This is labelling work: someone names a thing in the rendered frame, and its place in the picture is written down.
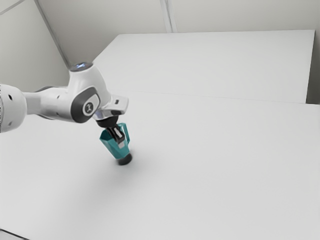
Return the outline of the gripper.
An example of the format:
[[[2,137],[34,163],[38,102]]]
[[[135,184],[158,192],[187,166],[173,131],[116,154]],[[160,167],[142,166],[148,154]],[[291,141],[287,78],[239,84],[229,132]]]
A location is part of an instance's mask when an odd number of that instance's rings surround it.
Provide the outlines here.
[[[117,125],[119,116],[111,116],[102,120],[96,120],[99,127],[104,128],[110,134],[112,139],[117,143],[119,149],[122,149],[125,144],[125,134],[122,132],[121,128]]]

